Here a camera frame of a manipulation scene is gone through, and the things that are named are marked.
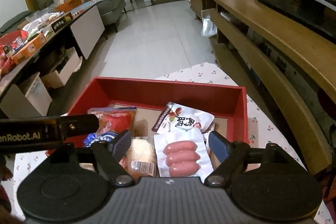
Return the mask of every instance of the pink sausage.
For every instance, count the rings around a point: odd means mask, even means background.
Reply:
[[[176,153],[171,153],[166,158],[166,165],[171,166],[172,164],[178,164],[184,161],[196,161],[201,157],[195,151],[184,150]]]
[[[179,164],[172,164],[169,167],[169,175],[171,177],[188,177],[195,174],[200,166],[194,161],[185,161]]]
[[[165,153],[166,155],[169,155],[171,153],[176,153],[176,152],[183,151],[183,150],[195,151],[196,148],[197,148],[197,145],[193,141],[179,141],[179,142],[174,142],[174,143],[170,143],[169,145],[167,145],[164,148],[163,153]]]

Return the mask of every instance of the gray armchair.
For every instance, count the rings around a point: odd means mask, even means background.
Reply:
[[[123,10],[126,13],[125,6],[125,0],[104,0],[99,2],[97,7],[104,26],[112,24],[115,32],[118,32],[116,21]]]

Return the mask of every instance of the tablecloth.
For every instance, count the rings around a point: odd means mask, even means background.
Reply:
[[[179,70],[164,75],[158,78],[158,80],[237,86],[237,84],[217,65],[209,63],[202,63]],[[277,143],[303,166],[302,161],[294,149],[288,144],[285,137],[249,96],[247,96],[247,116],[249,132],[248,141],[251,147],[264,148],[269,142]],[[45,159],[45,151],[16,154],[13,184],[15,208],[13,214],[20,219],[24,219],[24,216],[16,199],[17,187],[20,182]],[[314,220],[319,224],[333,224],[331,215],[324,202],[321,203]]]

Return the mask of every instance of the screw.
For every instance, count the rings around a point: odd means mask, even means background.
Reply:
[[[224,178],[222,176],[211,176],[208,178],[208,183],[212,186],[218,186],[224,182]]]
[[[120,175],[120,176],[117,176],[117,178],[115,179],[115,182],[120,185],[129,184],[131,181],[132,181],[132,178],[128,175]]]

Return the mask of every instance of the red basket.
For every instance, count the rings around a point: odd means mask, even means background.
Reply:
[[[21,37],[21,39],[24,41],[28,37],[28,32],[24,30],[17,30],[14,32],[10,32],[8,34],[5,34],[3,37],[0,38],[0,53],[3,51],[2,48],[6,46],[7,44],[11,44],[11,46],[14,48],[17,46],[17,43],[13,43],[17,37]]]
[[[247,142],[246,89],[240,86],[96,77],[71,107],[69,115],[87,114],[92,107],[110,104],[163,110],[168,102],[227,118],[226,138]],[[67,142],[82,147],[85,137],[68,138]]]

